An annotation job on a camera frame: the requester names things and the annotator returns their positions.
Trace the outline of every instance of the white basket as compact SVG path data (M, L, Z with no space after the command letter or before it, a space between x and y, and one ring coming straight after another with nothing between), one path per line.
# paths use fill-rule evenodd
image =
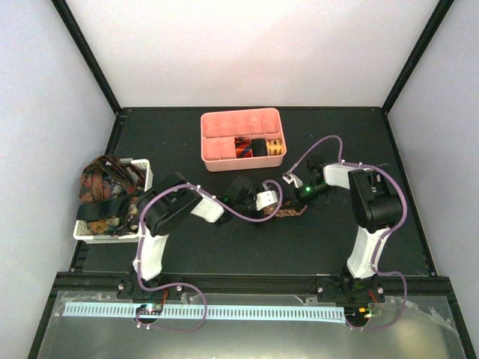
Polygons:
M142 170L145 173L144 190L147 191L151 188L151 184L153 183L153 172L151 172L150 169L150 161L148 161L147 159L121 159L120 162L124 164L131 163L132 165L135 165L140 170ZM103 234L93 235L88 229L88 226L85 221L76 221L75 229L73 230L73 237L77 241L85 241L89 245L100 245L105 243L129 243L138 241L138 232L121 237L107 236Z

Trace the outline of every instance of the patterned fabric bag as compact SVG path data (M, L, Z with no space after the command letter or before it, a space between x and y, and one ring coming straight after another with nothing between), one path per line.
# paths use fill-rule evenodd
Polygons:
M82 172L80 207L76 219L91 232L124 236L138 231L136 201L144 188L144 174L136 166L122 165L114 156L100 156Z

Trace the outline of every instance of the white wall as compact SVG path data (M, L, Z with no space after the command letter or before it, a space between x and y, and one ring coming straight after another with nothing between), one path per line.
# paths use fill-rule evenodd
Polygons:
M50 1L1 1L0 47L0 358L26 358L114 116Z
M390 114L442 275L479 351L479 2L456 1Z
M122 106L381 106L437 0L69 0Z

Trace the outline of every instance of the transparent panel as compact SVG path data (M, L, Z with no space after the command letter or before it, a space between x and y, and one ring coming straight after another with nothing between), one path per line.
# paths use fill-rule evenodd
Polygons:
M384 331L351 331L322 322L207 321L190 334L138 329L132 319L63 317L67 301L112 300L111 293L61 293L39 358L464 358L445 297L410 297L403 318ZM208 295L211 304L318 305L293 295ZM199 304L196 296L183 303ZM402 301L386 297L384 313L368 326L397 315ZM189 320L160 320L188 328Z

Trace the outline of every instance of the black tabletop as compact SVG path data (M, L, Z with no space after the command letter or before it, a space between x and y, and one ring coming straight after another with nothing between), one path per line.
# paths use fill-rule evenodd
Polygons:
M131 109L122 117L115 154L149 159L153 186L162 176L180 172L212 194L221 194L238 175L256 183L278 180L319 138L339 135L344 159L372 165L389 163L402 188L394 144L378 108L279 108L287 155L279 168L211 173L201 160L200 117L223 108ZM327 161L337 158L337 141L317 148ZM305 164L296 173L307 175ZM189 216L168 239L164 273L195 274L329 274L339 273L353 250L357 224L350 193L338 189L329 202L319 199L300 217L273 219L257 227L235 218L215 226ZM130 271L136 244L89 245L84 271ZM412 211L386 243L379 267L408 275L429 275L420 224Z

